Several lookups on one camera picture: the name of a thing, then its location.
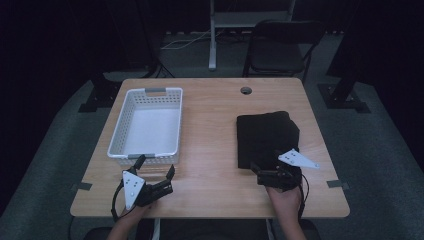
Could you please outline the grey tape piece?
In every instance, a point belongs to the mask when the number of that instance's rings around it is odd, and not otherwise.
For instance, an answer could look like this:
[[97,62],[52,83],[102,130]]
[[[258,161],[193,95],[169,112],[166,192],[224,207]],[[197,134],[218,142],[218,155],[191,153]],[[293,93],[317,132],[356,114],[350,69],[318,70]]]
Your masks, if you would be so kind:
[[338,188],[340,187],[342,190],[349,190],[350,186],[347,182],[343,182],[341,180],[330,180],[327,181],[327,185],[329,188]]
[[78,190],[89,191],[91,189],[91,187],[92,187],[91,183],[80,182],[80,183],[73,184],[71,186],[71,190],[75,191],[75,192],[78,191]]

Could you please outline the person's right hand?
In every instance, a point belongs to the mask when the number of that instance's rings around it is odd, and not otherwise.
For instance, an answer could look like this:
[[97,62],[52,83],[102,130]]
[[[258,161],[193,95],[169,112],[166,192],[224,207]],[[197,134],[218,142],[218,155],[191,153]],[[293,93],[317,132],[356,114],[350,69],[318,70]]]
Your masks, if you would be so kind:
[[284,192],[279,192],[275,188],[267,187],[266,191],[279,219],[298,219],[298,212],[302,202],[301,191],[298,187]]

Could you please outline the white metal stand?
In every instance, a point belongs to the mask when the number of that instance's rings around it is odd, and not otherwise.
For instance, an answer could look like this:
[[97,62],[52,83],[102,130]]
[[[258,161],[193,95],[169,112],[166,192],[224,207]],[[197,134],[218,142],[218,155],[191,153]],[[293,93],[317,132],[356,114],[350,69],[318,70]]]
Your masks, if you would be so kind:
[[217,69],[216,38],[218,36],[218,29],[253,28],[257,23],[266,19],[291,21],[296,4],[296,0],[288,0],[288,6],[284,10],[247,12],[225,10],[224,12],[218,12],[215,10],[215,0],[209,0],[209,2],[210,46],[208,68],[210,71],[215,71]]

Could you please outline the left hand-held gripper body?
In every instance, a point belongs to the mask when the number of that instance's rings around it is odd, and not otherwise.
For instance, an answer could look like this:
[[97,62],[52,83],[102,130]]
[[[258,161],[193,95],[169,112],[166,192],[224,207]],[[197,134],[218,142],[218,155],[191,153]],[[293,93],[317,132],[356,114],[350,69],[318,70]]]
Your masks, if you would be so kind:
[[165,180],[156,184],[147,184],[146,181],[129,171],[122,173],[125,208],[130,210],[133,206],[146,206],[173,192],[172,183]]

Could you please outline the person's left hand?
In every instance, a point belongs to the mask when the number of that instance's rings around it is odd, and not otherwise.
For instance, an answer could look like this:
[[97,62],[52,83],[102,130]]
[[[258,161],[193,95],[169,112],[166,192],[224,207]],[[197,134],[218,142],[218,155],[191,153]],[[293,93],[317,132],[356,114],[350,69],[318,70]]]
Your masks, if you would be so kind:
[[128,221],[138,222],[147,214],[149,210],[153,209],[156,205],[157,202],[153,202],[143,207],[135,206],[128,212],[124,213],[122,218]]

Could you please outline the black folding chair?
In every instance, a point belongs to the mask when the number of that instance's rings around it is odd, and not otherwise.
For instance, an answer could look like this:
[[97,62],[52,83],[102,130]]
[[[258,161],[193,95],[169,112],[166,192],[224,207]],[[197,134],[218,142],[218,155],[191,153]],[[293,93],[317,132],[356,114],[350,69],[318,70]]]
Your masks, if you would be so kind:
[[294,76],[305,82],[312,53],[325,34],[319,21],[264,20],[253,28],[242,76]]

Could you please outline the white perforated plastic basket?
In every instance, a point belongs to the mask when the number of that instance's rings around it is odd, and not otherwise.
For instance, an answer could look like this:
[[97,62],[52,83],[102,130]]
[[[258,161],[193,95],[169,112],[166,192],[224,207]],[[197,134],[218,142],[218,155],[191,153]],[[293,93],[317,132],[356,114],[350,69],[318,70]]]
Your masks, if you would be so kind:
[[146,165],[176,164],[182,105],[182,88],[128,90],[107,155],[120,165],[133,165],[141,155]]

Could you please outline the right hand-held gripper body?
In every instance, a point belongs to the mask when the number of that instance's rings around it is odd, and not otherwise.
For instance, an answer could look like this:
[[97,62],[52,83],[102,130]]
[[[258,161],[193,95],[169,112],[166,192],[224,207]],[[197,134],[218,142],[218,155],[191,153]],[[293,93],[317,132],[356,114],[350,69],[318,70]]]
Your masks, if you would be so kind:
[[302,184],[302,167],[319,169],[317,162],[305,157],[295,149],[280,155],[273,169],[263,170],[257,176],[257,184],[287,191]]

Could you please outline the black cloth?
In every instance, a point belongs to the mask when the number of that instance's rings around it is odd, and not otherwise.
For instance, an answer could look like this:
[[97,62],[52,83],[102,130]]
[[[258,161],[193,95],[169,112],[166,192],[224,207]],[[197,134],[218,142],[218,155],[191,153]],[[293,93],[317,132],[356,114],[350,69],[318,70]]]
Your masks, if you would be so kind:
[[255,162],[261,169],[276,166],[274,150],[299,150],[300,130],[286,111],[240,115],[236,119],[238,167],[250,169]]

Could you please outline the black stand base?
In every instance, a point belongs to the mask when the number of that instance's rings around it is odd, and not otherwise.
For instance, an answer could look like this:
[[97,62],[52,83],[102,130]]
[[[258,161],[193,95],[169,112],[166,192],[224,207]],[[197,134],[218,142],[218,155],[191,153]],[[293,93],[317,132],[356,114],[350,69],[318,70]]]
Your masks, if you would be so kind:
[[349,26],[327,71],[329,75],[339,76],[340,81],[337,84],[318,84],[328,109],[354,109],[357,113],[370,113],[367,103],[361,101],[354,91],[355,83],[363,74],[361,41],[357,37],[360,32],[357,14],[361,12],[361,2],[354,0]]
[[101,71],[91,74],[93,89],[87,101],[80,105],[79,112],[96,112],[98,108],[110,108],[113,106],[121,87],[121,82],[108,80]]

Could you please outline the person's dark lap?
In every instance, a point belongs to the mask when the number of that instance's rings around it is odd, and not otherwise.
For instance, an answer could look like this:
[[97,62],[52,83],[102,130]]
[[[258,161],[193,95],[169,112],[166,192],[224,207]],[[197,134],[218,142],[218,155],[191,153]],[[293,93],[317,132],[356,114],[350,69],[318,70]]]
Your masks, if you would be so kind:
[[[153,220],[140,220],[135,240],[271,240],[270,236],[276,233],[276,227],[268,233],[266,223],[268,222],[265,220],[257,219],[161,220],[157,238]],[[301,219],[299,226],[306,240],[321,240],[311,221]],[[92,229],[83,240],[107,240],[112,229],[113,227]]]

